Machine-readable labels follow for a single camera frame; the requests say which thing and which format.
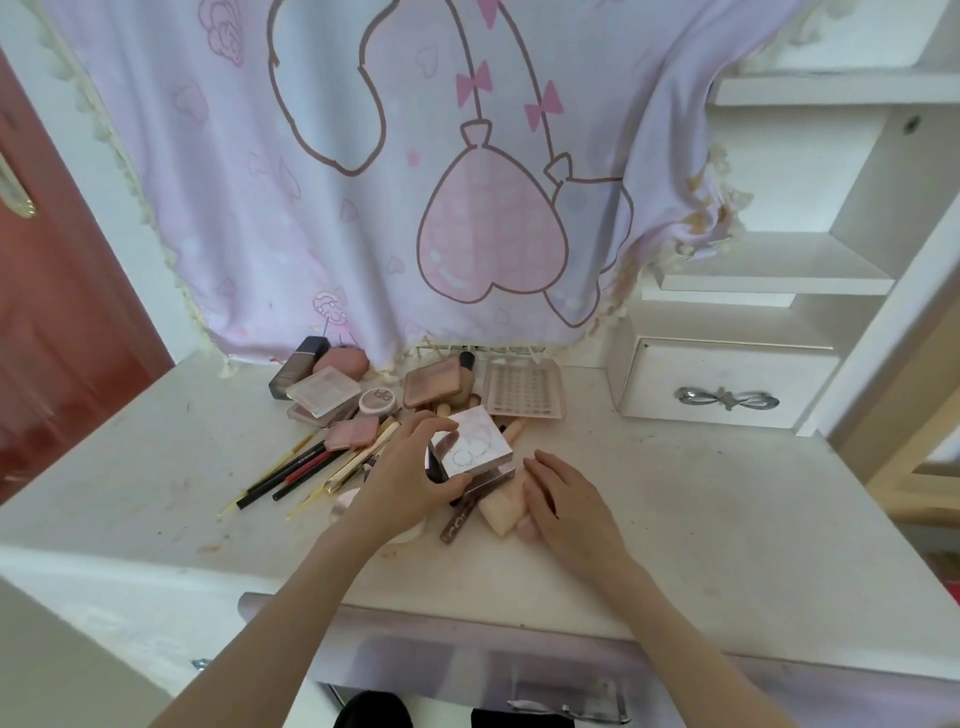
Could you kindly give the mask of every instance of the shelf board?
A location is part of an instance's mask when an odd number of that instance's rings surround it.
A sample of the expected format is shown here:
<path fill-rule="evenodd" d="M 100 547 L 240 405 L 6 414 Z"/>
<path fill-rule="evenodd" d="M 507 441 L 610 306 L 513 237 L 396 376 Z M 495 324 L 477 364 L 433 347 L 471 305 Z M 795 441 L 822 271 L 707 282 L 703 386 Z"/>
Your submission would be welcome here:
<path fill-rule="evenodd" d="M 720 107 L 960 104 L 960 72 L 913 67 L 737 76 L 718 81 L 712 101 Z"/>
<path fill-rule="evenodd" d="M 666 291 L 885 296 L 894 284 L 828 232 L 748 232 L 716 257 L 651 269 Z"/>

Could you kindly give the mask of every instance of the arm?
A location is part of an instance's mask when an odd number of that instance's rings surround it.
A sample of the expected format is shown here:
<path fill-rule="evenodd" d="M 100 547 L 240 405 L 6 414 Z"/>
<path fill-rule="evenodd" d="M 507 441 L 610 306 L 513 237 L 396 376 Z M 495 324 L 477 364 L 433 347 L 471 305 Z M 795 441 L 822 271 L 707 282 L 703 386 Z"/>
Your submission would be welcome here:
<path fill-rule="evenodd" d="M 788 728 L 795 723 L 677 611 L 627 552 L 593 484 L 556 455 L 524 460 L 530 512 L 558 560 L 627 623 L 690 728 Z"/>
<path fill-rule="evenodd" d="M 160 714 L 153 728 L 279 728 L 327 626 L 378 548 L 464 492 L 469 476 L 435 485 L 427 443 L 456 423 L 419 413 L 401 427 L 345 515 L 330 526 L 270 603 Z"/>

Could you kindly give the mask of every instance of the desk drawer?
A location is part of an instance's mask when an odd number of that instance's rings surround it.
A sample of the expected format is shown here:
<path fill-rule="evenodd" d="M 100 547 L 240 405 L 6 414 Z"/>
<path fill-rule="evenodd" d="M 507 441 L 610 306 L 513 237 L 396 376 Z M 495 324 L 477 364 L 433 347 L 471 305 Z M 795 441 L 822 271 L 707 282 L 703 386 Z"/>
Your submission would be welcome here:
<path fill-rule="evenodd" d="M 819 349 L 642 339 L 618 410 L 656 420 L 792 427 L 838 361 Z M 686 390 L 696 396 L 682 396 Z M 721 401 L 725 393 L 731 395 Z M 757 393 L 769 397 L 736 404 Z"/>

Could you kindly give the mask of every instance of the wooden door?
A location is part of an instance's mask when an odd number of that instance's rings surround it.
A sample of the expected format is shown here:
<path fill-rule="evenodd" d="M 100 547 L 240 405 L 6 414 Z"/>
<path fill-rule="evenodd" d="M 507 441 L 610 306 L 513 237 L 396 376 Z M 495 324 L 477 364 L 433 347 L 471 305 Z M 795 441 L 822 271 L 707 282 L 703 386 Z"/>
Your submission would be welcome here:
<path fill-rule="evenodd" d="M 2 53 L 0 155 L 2 503 L 173 363 Z"/>

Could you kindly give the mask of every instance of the pink bow print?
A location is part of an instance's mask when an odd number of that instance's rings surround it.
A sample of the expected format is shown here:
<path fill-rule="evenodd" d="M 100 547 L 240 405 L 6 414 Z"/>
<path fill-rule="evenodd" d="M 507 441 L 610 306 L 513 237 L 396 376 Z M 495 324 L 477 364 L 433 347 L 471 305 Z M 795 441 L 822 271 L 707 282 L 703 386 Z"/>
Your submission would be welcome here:
<path fill-rule="evenodd" d="M 560 103 L 557 87 L 553 85 L 552 81 L 548 81 L 546 88 L 543 90 L 543 101 L 540 105 L 524 104 L 523 110 L 527 112 L 527 122 L 530 124 L 530 131 L 535 132 L 540 126 L 540 119 L 544 114 L 564 113 L 564 105 Z"/>
<path fill-rule="evenodd" d="M 473 74 L 473 78 L 464 76 L 462 73 L 457 74 L 457 104 L 461 109 L 475 88 L 479 88 L 482 91 L 493 91 L 490 68 L 487 66 L 486 61 L 480 64 L 476 73 Z"/>

